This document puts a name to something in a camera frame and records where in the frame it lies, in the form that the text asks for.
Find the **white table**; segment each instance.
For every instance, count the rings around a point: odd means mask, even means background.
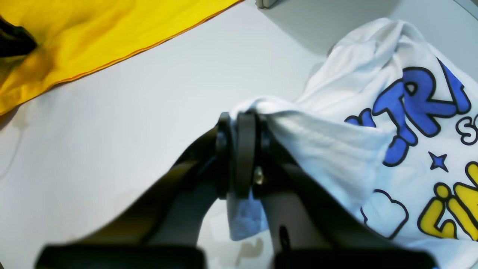
[[[46,242],[80,238],[152,185],[219,114],[292,99],[339,38],[379,17],[414,23],[478,80],[478,21],[452,0],[254,0],[21,106],[0,130],[0,261],[29,269]],[[199,237],[212,269],[266,268],[267,232],[232,242],[224,201]]]

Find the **metal screw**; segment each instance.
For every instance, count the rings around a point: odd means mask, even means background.
[[[264,182],[264,174],[262,173],[262,168],[256,166],[254,169],[254,183],[257,185],[262,185]]]

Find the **yellow letter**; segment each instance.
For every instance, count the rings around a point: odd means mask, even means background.
[[[450,189],[443,183],[435,185],[435,195],[418,217],[418,229],[425,234],[439,238],[456,238],[456,224],[452,220],[445,220],[438,227],[445,213],[445,200],[450,196]]]

